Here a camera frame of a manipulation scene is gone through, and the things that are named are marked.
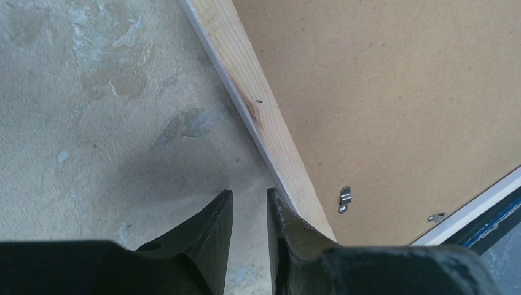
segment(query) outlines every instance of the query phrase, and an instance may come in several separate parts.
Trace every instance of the wooden board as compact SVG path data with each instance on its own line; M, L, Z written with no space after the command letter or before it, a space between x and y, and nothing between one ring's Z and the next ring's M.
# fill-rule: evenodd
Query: wooden board
M521 164L520 1L235 5L340 243L408 244Z
M180 0L269 169L294 209L335 240L231 0Z

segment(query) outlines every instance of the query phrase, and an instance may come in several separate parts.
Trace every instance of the blue edge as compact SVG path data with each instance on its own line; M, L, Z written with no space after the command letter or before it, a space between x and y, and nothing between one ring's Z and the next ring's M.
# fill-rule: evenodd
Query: blue edge
M510 206L505 208L505 210L503 210L492 222L490 222L485 227L483 227L480 231L478 231L472 238L470 238L467 242L465 242L465 244L463 246L465 248L470 248L475 242L477 242L481 238L481 236L484 233L486 233L492 227L499 225L499 223L502 221L501 218L505 217L516 206L519 206L520 204L521 204L521 197L518 198L514 203L510 204Z

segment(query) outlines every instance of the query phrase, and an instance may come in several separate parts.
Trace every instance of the hardboard backing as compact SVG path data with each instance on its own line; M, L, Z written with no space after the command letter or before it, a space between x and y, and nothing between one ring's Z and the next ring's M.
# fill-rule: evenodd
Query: hardboard backing
M234 3L341 244L408 244L520 165L520 1Z

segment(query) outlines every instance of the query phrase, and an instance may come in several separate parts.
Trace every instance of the concrete floor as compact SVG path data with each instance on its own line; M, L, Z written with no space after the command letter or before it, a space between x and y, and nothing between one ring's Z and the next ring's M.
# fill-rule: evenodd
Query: concrete floor
M0 4L0 239L135 249L235 195L226 294L269 294L275 185L177 1Z

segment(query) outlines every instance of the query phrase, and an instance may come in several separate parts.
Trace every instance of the metal clip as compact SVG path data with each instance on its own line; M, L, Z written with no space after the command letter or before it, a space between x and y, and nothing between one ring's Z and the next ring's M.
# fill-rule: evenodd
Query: metal clip
M347 206L351 203L353 196L351 196L351 188L346 186L340 191L340 205L339 213L343 214L347 211Z
M443 219L445 219L445 217L447 217L447 214L445 212L434 214L434 215L429 216L429 218L427 219L427 222L438 223L438 222L441 222Z

